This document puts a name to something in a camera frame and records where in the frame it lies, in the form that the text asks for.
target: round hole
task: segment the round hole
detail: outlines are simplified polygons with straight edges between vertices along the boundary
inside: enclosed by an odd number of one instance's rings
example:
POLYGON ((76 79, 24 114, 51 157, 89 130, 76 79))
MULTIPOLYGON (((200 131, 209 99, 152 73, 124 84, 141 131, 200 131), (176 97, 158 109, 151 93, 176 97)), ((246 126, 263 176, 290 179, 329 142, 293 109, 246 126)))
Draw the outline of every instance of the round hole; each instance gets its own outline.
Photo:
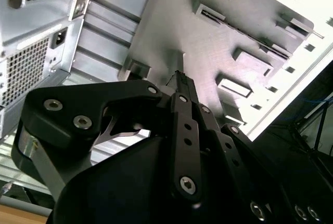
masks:
POLYGON ((48 106, 50 106, 51 108, 57 108, 59 107, 59 104, 57 104, 56 102, 51 102, 48 104, 48 106))
POLYGON ((184 139, 184 142, 185 142, 187 145, 189 145, 189 146, 192 145, 191 140, 189 140, 189 139, 187 139, 187 138, 184 139))
POLYGON ((185 128, 188 129, 188 130, 191 130, 191 126, 189 126, 188 124, 185 124, 185 128))
POLYGON ((239 162, 237 160, 233 159, 233 163, 235 164, 236 167, 239 166, 239 162))
POLYGON ((233 147, 231 147, 230 143, 226 142, 225 145, 227 146, 228 149, 232 149, 233 147))
POLYGON ((22 6, 22 0, 8 0, 8 5, 11 8, 19 9, 22 6))
POLYGON ((81 119, 79 119, 79 123, 80 124, 87 124, 88 122, 87 122, 87 120, 81 118, 81 119))

